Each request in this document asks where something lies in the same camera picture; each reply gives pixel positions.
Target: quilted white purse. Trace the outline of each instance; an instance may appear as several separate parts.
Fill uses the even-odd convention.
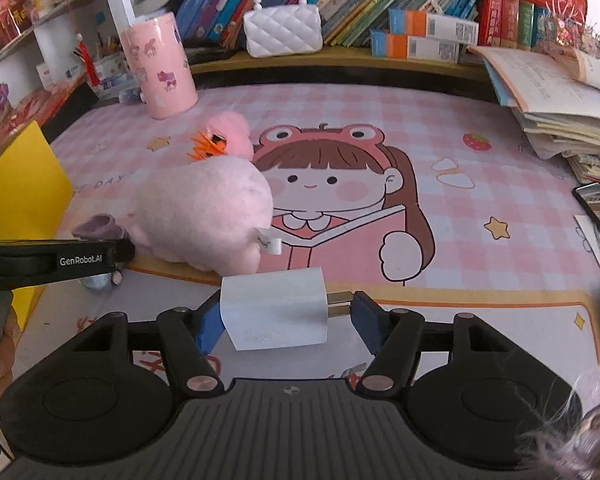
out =
[[[251,57],[310,54],[322,48],[318,7],[299,0],[298,5],[262,8],[253,0],[253,10],[244,15],[247,52]]]

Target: pink plush toy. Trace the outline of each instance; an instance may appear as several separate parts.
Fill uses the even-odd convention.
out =
[[[219,155],[166,170],[140,189],[136,205],[128,231],[140,249],[220,276],[258,270],[256,228],[271,226],[273,198],[248,160]]]
[[[233,155],[253,160],[253,145],[249,139],[247,120],[238,112],[225,111],[209,117],[191,140],[195,142],[194,160],[203,160],[213,155]]]

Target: white fur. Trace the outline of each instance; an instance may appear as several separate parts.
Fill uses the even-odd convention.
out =
[[[248,160],[212,156],[162,172],[136,196],[132,241],[155,256],[220,276],[253,274],[256,228],[269,228],[273,198]]]

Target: smartphone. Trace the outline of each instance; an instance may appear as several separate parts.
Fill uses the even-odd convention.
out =
[[[587,215],[600,227],[600,184],[595,182],[573,190],[573,195]]]

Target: pink tumbler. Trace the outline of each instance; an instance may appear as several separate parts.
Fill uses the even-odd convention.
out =
[[[151,117],[164,119],[198,102],[172,12],[136,23],[122,32],[120,41]]]

